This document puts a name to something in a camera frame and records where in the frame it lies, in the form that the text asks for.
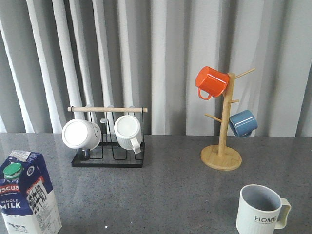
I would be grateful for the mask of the blue white milk carton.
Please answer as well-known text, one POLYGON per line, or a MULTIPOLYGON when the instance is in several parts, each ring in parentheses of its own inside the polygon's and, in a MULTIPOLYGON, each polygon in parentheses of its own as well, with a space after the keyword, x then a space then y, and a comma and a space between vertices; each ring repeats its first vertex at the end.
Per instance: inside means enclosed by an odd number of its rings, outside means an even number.
POLYGON ((13 150, 0 167, 0 210, 10 234, 57 234, 52 182, 41 153, 13 150))

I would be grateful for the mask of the white HOME mug grey inside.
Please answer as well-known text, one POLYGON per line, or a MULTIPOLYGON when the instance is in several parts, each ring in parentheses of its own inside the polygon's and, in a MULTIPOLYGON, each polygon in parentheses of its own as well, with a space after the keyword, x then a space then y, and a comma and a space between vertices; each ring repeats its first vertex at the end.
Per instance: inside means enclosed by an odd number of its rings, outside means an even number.
POLYGON ((258 184, 240 190, 236 228, 240 234, 272 234, 286 227, 292 206, 274 190, 258 184))

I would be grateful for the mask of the white ribbed mug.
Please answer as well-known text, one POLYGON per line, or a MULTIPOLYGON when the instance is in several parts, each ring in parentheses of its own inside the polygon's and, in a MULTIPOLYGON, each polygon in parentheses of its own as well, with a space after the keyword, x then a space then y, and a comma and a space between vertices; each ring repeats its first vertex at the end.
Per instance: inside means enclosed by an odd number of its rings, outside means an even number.
POLYGON ((133 150, 135 154, 141 152, 142 143, 141 125, 138 119, 131 115, 124 115, 117 119, 114 131, 119 145, 126 150, 133 150))

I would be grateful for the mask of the orange enamel mug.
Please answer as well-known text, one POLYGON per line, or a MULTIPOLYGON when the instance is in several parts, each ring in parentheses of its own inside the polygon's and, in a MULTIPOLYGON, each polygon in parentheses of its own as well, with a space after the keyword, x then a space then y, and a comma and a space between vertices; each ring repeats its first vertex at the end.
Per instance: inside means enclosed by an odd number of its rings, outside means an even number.
POLYGON ((224 74, 208 66, 203 67, 195 79, 198 96, 203 100, 218 97, 226 89, 229 80, 230 77, 228 74, 224 74))

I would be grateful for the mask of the wooden mug tree stand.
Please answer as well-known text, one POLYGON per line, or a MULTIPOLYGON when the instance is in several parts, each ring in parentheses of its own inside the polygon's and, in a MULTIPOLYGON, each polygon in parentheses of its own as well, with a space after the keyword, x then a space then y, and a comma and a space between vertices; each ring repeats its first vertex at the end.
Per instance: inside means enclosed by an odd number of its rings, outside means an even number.
POLYGON ((229 118, 231 105, 235 102, 239 102, 238 99, 233 99, 234 83, 237 78, 240 78, 250 72, 253 72, 255 68, 252 68, 239 75, 229 73, 229 84, 223 92, 223 107, 222 107, 222 118, 216 118, 210 114, 205 116, 210 117, 220 122, 220 133, 219 142, 217 145, 210 145, 202 149, 200 158, 207 166, 221 170, 221 171, 232 171, 240 167, 242 163, 241 155, 238 151, 233 148, 226 146, 229 118))

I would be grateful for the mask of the blue enamel mug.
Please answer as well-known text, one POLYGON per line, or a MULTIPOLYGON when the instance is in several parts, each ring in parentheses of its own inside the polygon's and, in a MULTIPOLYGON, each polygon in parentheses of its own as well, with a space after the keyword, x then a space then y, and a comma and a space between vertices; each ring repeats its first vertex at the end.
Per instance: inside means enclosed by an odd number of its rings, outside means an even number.
POLYGON ((249 137, 258 128, 256 118, 250 110, 230 116, 229 126, 236 137, 249 137))

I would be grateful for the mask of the grey pleated curtain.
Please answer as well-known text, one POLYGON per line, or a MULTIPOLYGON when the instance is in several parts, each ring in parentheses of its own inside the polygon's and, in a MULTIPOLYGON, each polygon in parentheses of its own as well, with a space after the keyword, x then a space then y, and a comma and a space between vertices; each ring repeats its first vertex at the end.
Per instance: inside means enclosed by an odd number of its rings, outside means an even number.
POLYGON ((147 134, 216 136, 204 66, 253 69, 231 112, 251 110, 255 136, 312 135, 309 0, 3 0, 0 130, 60 133, 69 106, 134 106, 147 134))

